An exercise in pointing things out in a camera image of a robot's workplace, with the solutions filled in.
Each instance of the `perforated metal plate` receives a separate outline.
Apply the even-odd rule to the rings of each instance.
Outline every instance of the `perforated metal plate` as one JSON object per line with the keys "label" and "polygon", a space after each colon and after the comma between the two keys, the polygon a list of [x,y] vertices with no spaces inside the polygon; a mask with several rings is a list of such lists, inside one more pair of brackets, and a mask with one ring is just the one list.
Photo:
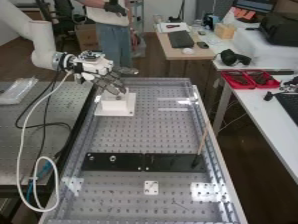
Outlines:
{"label": "perforated metal plate", "polygon": [[131,87],[134,117],[103,117],[92,152],[196,153],[199,139],[187,88]]}
{"label": "perforated metal plate", "polygon": [[[6,90],[11,83],[0,83],[0,90]],[[38,83],[19,105],[0,105],[0,186],[16,184],[16,157],[20,148],[22,130],[15,127],[15,121],[31,103],[43,92],[48,83]],[[82,111],[91,85],[78,85],[74,82],[64,83],[62,89],[52,95],[48,108],[48,122],[66,122],[74,126]],[[46,103],[38,107],[31,116],[28,125],[43,124]],[[26,145],[22,156],[23,184],[34,167],[34,162],[40,150],[43,129],[28,129],[26,132]],[[43,155],[52,157],[66,144],[70,131],[64,127],[47,127],[47,141]]]}
{"label": "perforated metal plate", "polygon": [[[130,221],[221,221],[217,204],[193,201],[192,182],[207,174],[84,172],[80,196],[70,204],[72,219]],[[144,182],[159,181],[159,195],[144,194]]]}
{"label": "perforated metal plate", "polygon": [[[92,105],[64,172],[60,207],[42,222],[237,223],[211,137],[205,172],[82,171],[88,152],[197,152],[207,124],[189,80],[127,79],[126,84],[138,93],[136,115],[94,117]],[[159,195],[144,194],[146,181],[159,182]]]}

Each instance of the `jeans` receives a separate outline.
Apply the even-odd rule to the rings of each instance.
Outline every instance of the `jeans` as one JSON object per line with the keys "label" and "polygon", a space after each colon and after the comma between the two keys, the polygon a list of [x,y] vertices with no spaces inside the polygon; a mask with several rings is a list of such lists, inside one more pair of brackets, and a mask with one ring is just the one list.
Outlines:
{"label": "jeans", "polygon": [[132,42],[130,27],[96,23],[98,36],[102,50],[107,59],[116,66],[132,67]]}

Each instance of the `red container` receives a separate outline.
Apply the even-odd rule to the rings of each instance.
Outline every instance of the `red container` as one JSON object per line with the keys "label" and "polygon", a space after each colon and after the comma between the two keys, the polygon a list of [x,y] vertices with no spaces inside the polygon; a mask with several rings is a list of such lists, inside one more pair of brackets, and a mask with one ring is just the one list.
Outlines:
{"label": "red container", "polygon": [[[256,87],[260,89],[269,89],[269,88],[279,88],[280,87],[280,82],[273,78],[273,76],[263,71],[263,70],[247,70],[245,71],[247,76],[249,79],[256,83]],[[257,74],[259,80],[261,80],[264,83],[259,83],[256,80],[257,78],[253,77],[253,74]]]}
{"label": "red container", "polygon": [[235,89],[255,89],[256,83],[247,73],[239,70],[223,71],[221,75]]}

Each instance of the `black object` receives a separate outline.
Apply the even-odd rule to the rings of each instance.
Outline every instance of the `black object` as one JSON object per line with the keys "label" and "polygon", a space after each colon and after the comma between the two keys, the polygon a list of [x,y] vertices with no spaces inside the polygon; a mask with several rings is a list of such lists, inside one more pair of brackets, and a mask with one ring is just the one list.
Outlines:
{"label": "black object", "polygon": [[271,44],[298,47],[298,14],[271,13],[260,30]]}
{"label": "black object", "polygon": [[236,0],[237,8],[256,11],[260,14],[267,14],[275,10],[277,0]]}
{"label": "black object", "polygon": [[289,85],[298,85],[298,76],[289,82],[285,82],[284,83],[285,86],[289,86]]}
{"label": "black object", "polygon": [[184,21],[184,9],[185,9],[185,0],[183,0],[179,17],[176,18],[173,16],[169,17],[169,21],[172,23],[180,23]]}
{"label": "black object", "polygon": [[221,52],[221,60],[228,66],[233,66],[237,62],[243,63],[244,65],[249,65],[252,62],[251,57],[236,54],[231,49]]}
{"label": "black object", "polygon": [[171,45],[173,48],[192,48],[195,45],[193,38],[189,33],[183,30],[168,33],[171,39]]}
{"label": "black object", "polygon": [[249,74],[249,77],[255,80],[255,82],[260,85],[267,85],[268,81],[275,80],[272,76],[265,77],[264,72],[255,72]]}
{"label": "black object", "polygon": [[259,30],[259,28],[248,27],[248,28],[245,28],[245,30]]}
{"label": "black object", "polygon": [[87,153],[82,169],[86,171],[143,171],[140,153]]}
{"label": "black object", "polygon": [[120,4],[111,4],[106,2],[104,9],[107,12],[120,13],[123,16],[127,16],[127,10]]}
{"label": "black object", "polygon": [[269,91],[267,96],[264,97],[264,100],[271,101],[273,99],[273,97],[275,97],[275,94]]}
{"label": "black object", "polygon": [[118,5],[119,4],[119,0],[110,0],[110,4],[111,5]]}
{"label": "black object", "polygon": [[199,35],[205,36],[207,32],[205,31],[199,31]]}
{"label": "black object", "polygon": [[142,153],[87,153],[84,171],[146,171],[146,172],[207,172],[201,155],[142,154]]}
{"label": "black object", "polygon": [[203,49],[208,49],[209,48],[209,45],[205,42],[197,42],[197,45]]}
{"label": "black object", "polygon": [[241,85],[249,85],[248,80],[245,79],[245,77],[243,75],[229,75],[233,79],[235,82],[237,82]]}
{"label": "black object", "polygon": [[298,125],[298,94],[279,93],[276,94],[276,97],[293,121]]}
{"label": "black object", "polygon": [[215,24],[213,24],[213,13],[207,13],[204,15],[204,18],[203,18],[203,25],[205,27],[209,27],[211,30],[215,30]]}
{"label": "black object", "polygon": [[172,29],[172,28],[176,28],[176,27],[180,27],[180,25],[167,25],[168,29]]}
{"label": "black object", "polygon": [[146,171],[148,172],[207,172],[203,155],[195,154],[146,154]]}
{"label": "black object", "polygon": [[27,8],[39,8],[36,3],[16,3],[15,6],[19,9],[27,9]]}
{"label": "black object", "polygon": [[257,16],[255,15],[252,19],[247,19],[247,18],[237,18],[239,21],[241,21],[243,23],[259,23],[260,20],[257,18]]}

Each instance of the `small white block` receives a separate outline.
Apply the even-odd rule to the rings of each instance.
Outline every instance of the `small white block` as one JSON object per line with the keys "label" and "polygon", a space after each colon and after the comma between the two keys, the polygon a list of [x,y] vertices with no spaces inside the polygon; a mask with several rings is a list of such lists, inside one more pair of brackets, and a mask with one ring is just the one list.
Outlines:
{"label": "small white block", "polygon": [[136,109],[136,93],[122,95],[122,100],[116,100],[116,96],[104,92],[99,102],[95,115],[96,116],[135,116]]}
{"label": "small white block", "polygon": [[147,180],[144,182],[144,194],[159,195],[159,181]]}

